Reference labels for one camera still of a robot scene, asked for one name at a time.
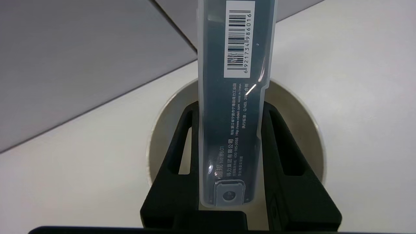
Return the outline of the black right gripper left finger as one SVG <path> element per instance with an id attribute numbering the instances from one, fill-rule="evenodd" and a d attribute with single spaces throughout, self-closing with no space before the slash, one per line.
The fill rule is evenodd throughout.
<path id="1" fill-rule="evenodd" d="M 188 130 L 190 172 L 179 174 Z M 199 209 L 199 103 L 182 112 L 160 169 L 140 209 L 144 228 L 172 229 L 178 215 Z"/>

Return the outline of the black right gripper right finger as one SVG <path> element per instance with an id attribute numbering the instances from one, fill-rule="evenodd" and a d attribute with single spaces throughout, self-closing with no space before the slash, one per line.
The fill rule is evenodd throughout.
<path id="1" fill-rule="evenodd" d="M 261 138 L 269 229 L 337 232 L 341 212 L 303 156 L 282 115 L 267 102 Z"/>

